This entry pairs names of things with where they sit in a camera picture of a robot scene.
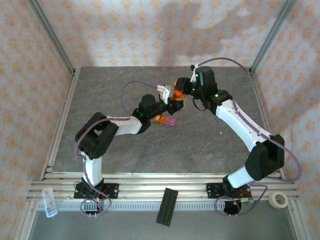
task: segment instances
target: floral wall pattern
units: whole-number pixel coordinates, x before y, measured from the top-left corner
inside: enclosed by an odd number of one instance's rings
[[[219,56],[250,66],[284,2],[39,1],[76,68],[187,66]]]
[[[297,183],[314,239],[320,235],[320,5],[297,1],[257,75],[273,133],[281,133],[302,167]],[[286,156],[284,172],[297,175]]]
[[[0,1],[0,15],[0,238],[12,239],[70,74],[27,1]]]

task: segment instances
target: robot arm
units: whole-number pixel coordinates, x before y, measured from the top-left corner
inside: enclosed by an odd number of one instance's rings
[[[81,178],[79,188],[82,189],[82,192],[86,192],[85,195],[87,197],[95,198],[99,195],[90,187],[87,178],[93,187],[99,191],[103,190],[102,157],[107,152],[115,136],[141,134],[150,127],[150,120],[157,115],[162,115],[164,112],[173,115],[184,106],[182,100],[172,98],[174,89],[171,86],[158,86],[158,89],[162,100],[156,102],[153,95],[144,95],[138,108],[133,111],[130,117],[110,117],[97,112],[76,134],[75,141],[77,142],[88,128],[105,119],[84,136],[78,147],[81,154],[85,156],[84,167],[87,174],[87,177],[83,175]]]
[[[228,124],[242,139],[250,154],[245,165],[223,178],[222,189],[217,194],[229,196],[235,189],[259,181],[284,166],[284,150],[260,134],[269,136],[274,141],[284,145],[284,139],[279,135],[272,136],[268,131],[258,126],[232,99],[225,90],[218,89],[214,71],[209,66],[191,66],[192,77],[178,78],[175,87],[186,95],[199,99],[204,108]],[[241,114],[252,126],[259,130],[257,134],[239,116]]]

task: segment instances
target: orange object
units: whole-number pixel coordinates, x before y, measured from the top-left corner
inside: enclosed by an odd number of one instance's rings
[[[175,119],[174,117],[170,117],[170,116],[158,115],[154,118],[154,121],[156,123],[174,126],[174,125],[176,125],[177,119]]]
[[[174,88],[174,93],[173,93],[173,99],[180,99],[185,97],[186,95],[180,91],[178,91],[176,88]]]
[[[154,121],[160,124],[164,124],[166,122],[166,116],[158,115],[154,118]]]

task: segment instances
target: masking tape roll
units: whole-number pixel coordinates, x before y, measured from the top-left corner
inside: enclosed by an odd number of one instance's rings
[[[288,206],[288,198],[283,192],[275,191],[269,195],[269,203],[275,209],[283,209]]]

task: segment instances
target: black wire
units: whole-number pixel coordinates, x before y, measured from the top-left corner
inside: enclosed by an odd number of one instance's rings
[[[74,188],[76,188],[76,183],[81,184],[82,182],[80,182],[80,181],[76,181],[76,182],[73,184],[73,187],[74,187]]]
[[[205,109],[198,108],[198,106],[195,103],[195,98],[194,97],[192,98],[192,102],[193,102],[193,105],[195,106],[195,108],[198,109],[199,111],[204,112],[206,110],[206,108]]]

